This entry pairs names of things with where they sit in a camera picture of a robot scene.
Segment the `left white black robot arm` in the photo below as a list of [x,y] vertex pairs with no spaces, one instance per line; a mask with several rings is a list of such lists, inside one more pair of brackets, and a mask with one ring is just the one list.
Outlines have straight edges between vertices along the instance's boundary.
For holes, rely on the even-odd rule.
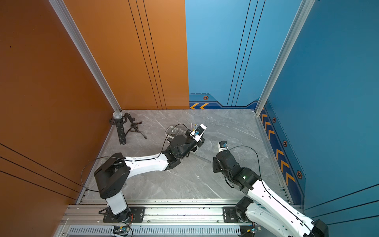
[[144,157],[125,157],[115,153],[109,157],[94,173],[100,197],[104,199],[115,221],[131,219],[131,209],[122,193],[127,179],[136,175],[171,170],[201,147],[205,139],[202,128],[187,131],[185,135],[176,135],[166,150],[159,154]]

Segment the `white toothbrush holder organizer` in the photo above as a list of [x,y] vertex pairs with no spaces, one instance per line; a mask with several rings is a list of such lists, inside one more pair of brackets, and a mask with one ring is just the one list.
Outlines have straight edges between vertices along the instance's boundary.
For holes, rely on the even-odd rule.
[[177,135],[186,135],[187,128],[184,125],[176,125],[176,126],[169,126],[165,131],[165,136],[167,137],[167,141],[171,142],[175,136]]

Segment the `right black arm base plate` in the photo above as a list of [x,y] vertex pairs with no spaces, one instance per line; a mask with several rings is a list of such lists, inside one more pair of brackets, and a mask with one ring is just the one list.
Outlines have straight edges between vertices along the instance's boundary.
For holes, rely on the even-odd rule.
[[245,213],[235,206],[224,206],[223,218],[225,223],[243,223],[246,222]]

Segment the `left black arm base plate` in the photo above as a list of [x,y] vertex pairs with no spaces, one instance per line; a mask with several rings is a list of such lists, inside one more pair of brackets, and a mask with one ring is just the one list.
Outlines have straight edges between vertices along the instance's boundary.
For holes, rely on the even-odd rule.
[[99,211],[100,215],[103,215],[104,223],[142,223],[145,214],[145,207],[128,207],[126,210],[119,214],[113,214],[109,207]]

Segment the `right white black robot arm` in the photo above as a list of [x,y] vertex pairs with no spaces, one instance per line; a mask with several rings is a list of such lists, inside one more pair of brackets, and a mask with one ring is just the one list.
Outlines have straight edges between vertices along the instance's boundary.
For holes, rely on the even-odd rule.
[[254,222],[277,237],[327,237],[328,226],[312,220],[277,195],[253,170],[241,167],[229,150],[213,159],[214,173],[245,196],[235,206],[241,222]]

